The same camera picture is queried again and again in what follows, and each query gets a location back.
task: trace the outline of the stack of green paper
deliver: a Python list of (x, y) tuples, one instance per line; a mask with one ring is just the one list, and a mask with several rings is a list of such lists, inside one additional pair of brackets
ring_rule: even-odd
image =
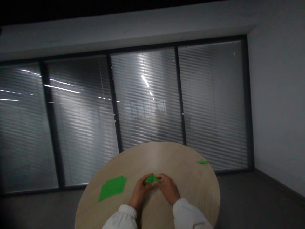
[(120, 176), (112, 180), (107, 180), (106, 183), (102, 186), (98, 201), (100, 202), (110, 196), (122, 193), (126, 179), (126, 177)]
[(146, 180), (145, 180), (146, 183), (152, 183), (152, 182), (155, 182), (155, 181), (160, 182), (159, 179), (156, 178), (156, 176), (155, 176), (154, 174), (152, 174), (151, 176), (149, 176), (149, 177), (146, 178)]
[(209, 162), (208, 162), (208, 161), (203, 161), (203, 160), (201, 159), (201, 161), (197, 161), (197, 163), (198, 163), (198, 164), (208, 164)]

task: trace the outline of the gray floor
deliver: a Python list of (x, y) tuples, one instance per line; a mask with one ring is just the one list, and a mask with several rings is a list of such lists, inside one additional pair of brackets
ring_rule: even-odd
[[(221, 208), (218, 229), (305, 228), (305, 207), (255, 173), (218, 176)], [(4, 198), (7, 228), (73, 229), (83, 190)]]

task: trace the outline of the round table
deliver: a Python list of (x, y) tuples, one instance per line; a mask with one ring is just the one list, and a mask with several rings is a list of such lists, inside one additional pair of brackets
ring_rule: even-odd
[[(128, 204), (136, 182), (145, 174), (165, 173), (176, 183), (180, 196), (200, 209), (215, 226), (220, 207), (220, 190), (209, 164), (195, 150), (172, 142), (150, 142), (120, 153), (91, 179), (79, 201), (75, 229), (101, 229), (121, 204)], [(123, 193), (98, 202), (102, 185), (118, 176), (127, 177)], [(147, 228), (174, 228), (172, 207), (155, 188), (146, 195), (141, 225)]]

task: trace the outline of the white jacket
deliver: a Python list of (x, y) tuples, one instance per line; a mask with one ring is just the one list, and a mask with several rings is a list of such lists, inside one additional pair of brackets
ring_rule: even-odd
[[(204, 214), (181, 198), (173, 206), (175, 229), (213, 229)], [(103, 229), (137, 229), (137, 212), (129, 205), (121, 205), (105, 223)]]

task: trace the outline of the horizontal blinds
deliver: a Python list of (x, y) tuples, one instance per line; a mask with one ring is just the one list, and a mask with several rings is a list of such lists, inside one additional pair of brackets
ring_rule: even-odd
[(119, 153), (105, 56), (47, 64), (65, 185), (81, 185)]
[(215, 171), (247, 168), (241, 42), (178, 52), (187, 146)]
[(183, 143), (174, 48), (111, 55), (123, 150)]
[(0, 126), (4, 193), (57, 188), (38, 64), (0, 68)]

